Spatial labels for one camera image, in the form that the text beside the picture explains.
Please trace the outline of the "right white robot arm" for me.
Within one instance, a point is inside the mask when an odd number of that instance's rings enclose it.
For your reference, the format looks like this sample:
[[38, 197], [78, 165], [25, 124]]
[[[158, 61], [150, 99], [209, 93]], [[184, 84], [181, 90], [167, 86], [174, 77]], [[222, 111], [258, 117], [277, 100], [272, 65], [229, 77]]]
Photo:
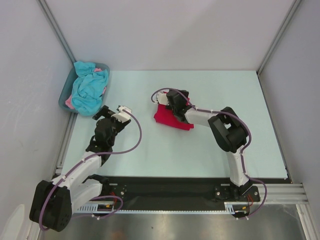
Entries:
[[201, 125], [211, 129], [217, 145], [226, 153], [230, 181], [231, 196], [242, 201], [249, 194], [252, 182], [242, 160], [243, 149], [247, 144], [249, 131], [240, 121], [231, 107], [221, 111], [205, 110], [188, 103], [189, 92], [185, 90], [170, 89], [164, 93], [165, 105], [172, 110], [173, 116], [181, 123]]

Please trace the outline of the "red t shirt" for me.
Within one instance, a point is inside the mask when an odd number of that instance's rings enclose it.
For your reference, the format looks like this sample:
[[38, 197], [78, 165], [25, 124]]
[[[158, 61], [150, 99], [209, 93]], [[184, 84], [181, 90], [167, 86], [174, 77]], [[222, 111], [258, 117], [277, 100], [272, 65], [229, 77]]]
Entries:
[[158, 104], [153, 118], [158, 124], [172, 127], [179, 130], [189, 131], [194, 128], [193, 124], [180, 122], [176, 119], [173, 112], [166, 108], [166, 105]]

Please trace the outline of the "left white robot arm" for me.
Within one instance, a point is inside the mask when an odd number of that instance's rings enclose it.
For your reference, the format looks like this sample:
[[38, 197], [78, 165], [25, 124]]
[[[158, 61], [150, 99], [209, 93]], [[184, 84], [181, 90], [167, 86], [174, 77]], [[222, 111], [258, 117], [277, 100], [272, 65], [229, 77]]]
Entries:
[[96, 127], [79, 162], [65, 174], [36, 186], [29, 219], [41, 230], [62, 231], [73, 213], [89, 200], [110, 196], [108, 179], [95, 174], [115, 152], [113, 146], [118, 133], [130, 122], [132, 110], [119, 106], [114, 112], [104, 105], [94, 116]]

